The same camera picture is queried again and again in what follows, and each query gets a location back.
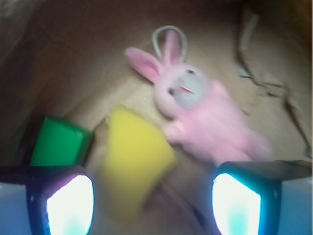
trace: green block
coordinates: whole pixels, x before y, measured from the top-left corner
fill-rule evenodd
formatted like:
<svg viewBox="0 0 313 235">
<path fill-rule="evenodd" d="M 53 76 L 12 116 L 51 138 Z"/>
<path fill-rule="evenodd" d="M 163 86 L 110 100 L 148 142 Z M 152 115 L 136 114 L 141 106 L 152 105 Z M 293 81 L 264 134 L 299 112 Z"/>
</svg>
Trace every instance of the green block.
<svg viewBox="0 0 313 235">
<path fill-rule="evenodd" d="M 92 132 L 65 120 L 46 117 L 30 165 L 81 165 L 92 136 Z"/>
</svg>

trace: bunny face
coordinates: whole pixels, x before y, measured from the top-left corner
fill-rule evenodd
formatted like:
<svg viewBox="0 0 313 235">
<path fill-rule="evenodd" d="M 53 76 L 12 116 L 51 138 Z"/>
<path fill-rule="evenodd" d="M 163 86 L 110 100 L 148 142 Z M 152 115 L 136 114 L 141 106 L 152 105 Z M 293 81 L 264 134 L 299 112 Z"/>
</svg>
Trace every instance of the bunny face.
<svg viewBox="0 0 313 235">
<path fill-rule="evenodd" d="M 138 48 L 126 50 L 130 65 L 155 84 L 155 102 L 160 111 L 175 118 L 200 105 L 208 95 L 208 79 L 180 57 L 179 36 L 168 30 L 161 61 Z"/>
<path fill-rule="evenodd" d="M 200 105 L 208 92 L 208 79 L 197 68 L 177 64 L 163 72 L 155 83 L 155 102 L 163 114 L 175 118 Z"/>
</svg>

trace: yellow block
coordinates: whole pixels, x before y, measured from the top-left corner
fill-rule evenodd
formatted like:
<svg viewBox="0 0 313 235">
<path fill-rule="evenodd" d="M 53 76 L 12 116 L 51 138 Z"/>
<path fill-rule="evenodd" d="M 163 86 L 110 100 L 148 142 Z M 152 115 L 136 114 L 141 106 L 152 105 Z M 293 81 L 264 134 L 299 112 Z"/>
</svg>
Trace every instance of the yellow block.
<svg viewBox="0 0 313 235">
<path fill-rule="evenodd" d="M 159 129 L 126 107 L 115 109 L 102 171 L 109 215 L 126 224 L 133 222 L 175 162 L 174 150 Z"/>
</svg>

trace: cardboard floor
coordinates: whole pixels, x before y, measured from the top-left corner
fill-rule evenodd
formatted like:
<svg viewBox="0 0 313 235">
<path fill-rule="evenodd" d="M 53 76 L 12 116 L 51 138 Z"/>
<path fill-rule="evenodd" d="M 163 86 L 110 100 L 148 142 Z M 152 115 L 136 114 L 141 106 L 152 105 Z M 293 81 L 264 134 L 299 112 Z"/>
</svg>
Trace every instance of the cardboard floor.
<svg viewBox="0 0 313 235">
<path fill-rule="evenodd" d="M 130 228 L 105 215 L 97 174 L 105 158 L 112 108 L 124 104 L 158 127 L 166 121 L 153 104 L 152 84 L 130 68 L 124 50 L 133 46 L 154 53 L 151 34 L 168 24 L 187 36 L 187 63 L 222 81 L 247 113 L 251 128 L 269 139 L 273 159 L 310 161 L 305 156 L 307 142 L 287 112 L 285 97 L 270 95 L 268 90 L 260 95 L 253 79 L 238 75 L 240 9 L 238 1 L 45 2 L 0 71 L 1 154 L 23 156 L 44 116 L 67 118 L 95 132 L 87 162 L 96 192 L 90 234 L 216 234 L 208 193 L 215 168 L 179 146 L 175 146 L 179 164 L 152 192 Z M 252 65 L 249 69 L 255 77 L 269 74 L 284 84 L 289 81 L 289 87 L 296 86 L 298 102 L 306 113 L 301 117 L 312 138 L 311 61 L 262 20 L 250 41 L 251 50 L 245 54 L 247 64 Z"/>
</svg>

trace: pink stuffed bunny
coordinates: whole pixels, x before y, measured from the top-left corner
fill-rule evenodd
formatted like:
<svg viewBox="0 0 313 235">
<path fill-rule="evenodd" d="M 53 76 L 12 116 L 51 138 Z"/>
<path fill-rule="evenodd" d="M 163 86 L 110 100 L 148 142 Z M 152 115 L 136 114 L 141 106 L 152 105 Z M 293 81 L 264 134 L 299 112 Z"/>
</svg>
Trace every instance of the pink stuffed bunny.
<svg viewBox="0 0 313 235">
<path fill-rule="evenodd" d="M 138 48 L 125 54 L 130 65 L 155 85 L 155 103 L 173 121 L 164 128 L 170 143 L 214 162 L 267 160 L 267 141 L 247 126 L 245 116 L 219 81 L 209 80 L 180 58 L 179 35 L 166 34 L 162 61 Z"/>
</svg>

